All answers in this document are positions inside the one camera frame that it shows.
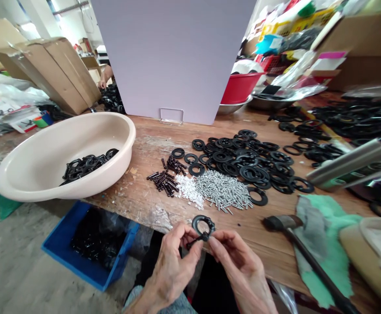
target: white plastic basin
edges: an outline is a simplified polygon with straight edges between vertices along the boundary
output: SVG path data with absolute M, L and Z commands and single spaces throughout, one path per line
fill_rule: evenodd
M 89 113 L 56 123 L 17 146 L 0 165 L 0 194 L 16 201 L 78 199 L 100 193 L 125 173 L 136 129 L 118 113 Z M 63 186 L 67 163 L 87 155 L 119 152 L 90 174 Z

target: hammer handle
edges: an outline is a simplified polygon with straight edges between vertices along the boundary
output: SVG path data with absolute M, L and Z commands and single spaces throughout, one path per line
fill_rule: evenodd
M 330 277 L 326 274 L 326 272 L 322 269 L 320 264 L 318 264 L 317 260 L 312 256 L 307 247 L 301 242 L 301 240 L 295 235 L 292 229 L 285 229 L 285 234 L 291 239 L 299 251 L 305 257 L 307 262 L 311 265 L 312 269 L 315 271 L 317 276 L 321 279 L 323 284 L 329 290 L 331 296 L 334 299 L 334 303 L 336 306 L 344 313 L 344 314 L 359 314 L 360 312 L 357 308 L 352 304 L 352 302 L 346 298 L 336 287 L 334 282 L 330 279 Z

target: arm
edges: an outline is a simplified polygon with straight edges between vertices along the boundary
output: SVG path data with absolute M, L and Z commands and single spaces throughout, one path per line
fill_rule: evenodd
M 104 68 L 102 75 L 100 76 L 100 82 L 98 83 L 98 87 L 100 89 L 106 89 L 107 81 L 113 76 L 113 70 L 110 65 L 106 65 Z
M 157 313 L 172 304 L 182 293 L 195 273 L 203 242 L 196 242 L 183 259 L 178 248 L 198 237 L 196 231 L 183 222 L 163 237 L 160 253 L 152 276 L 140 295 L 124 311 L 132 313 Z
M 240 312 L 278 314 L 263 263 L 240 235 L 235 231 L 216 231 L 208 243 L 225 269 Z

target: metal bowl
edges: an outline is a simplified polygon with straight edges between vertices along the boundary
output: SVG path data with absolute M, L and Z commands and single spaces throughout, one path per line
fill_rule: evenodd
M 234 113 L 238 109 L 240 109 L 243 105 L 245 105 L 246 103 L 249 103 L 250 101 L 252 101 L 252 99 L 253 99 L 253 96 L 249 95 L 247 100 L 245 102 L 241 102 L 241 103 L 238 103 L 238 104 L 232 104 L 232 105 L 223 105 L 223 104 L 220 104 L 220 107 L 219 107 L 218 112 L 216 114 L 217 115 L 226 115 L 226 114 Z
M 292 105 L 295 101 L 285 101 L 285 100 L 273 100 L 273 99 L 262 99 L 253 96 L 253 100 L 248 104 L 250 108 L 257 110 L 274 110 L 278 111 L 283 108 L 287 108 Z

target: red basket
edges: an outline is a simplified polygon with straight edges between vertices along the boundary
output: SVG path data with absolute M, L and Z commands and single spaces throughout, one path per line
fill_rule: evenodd
M 264 58 L 263 55 L 257 55 L 254 61 L 260 64 L 266 74 L 282 74 L 283 71 L 289 66 L 281 63 L 280 55 L 268 56 Z
M 234 74 L 230 76 L 221 104 L 245 102 L 264 73 Z

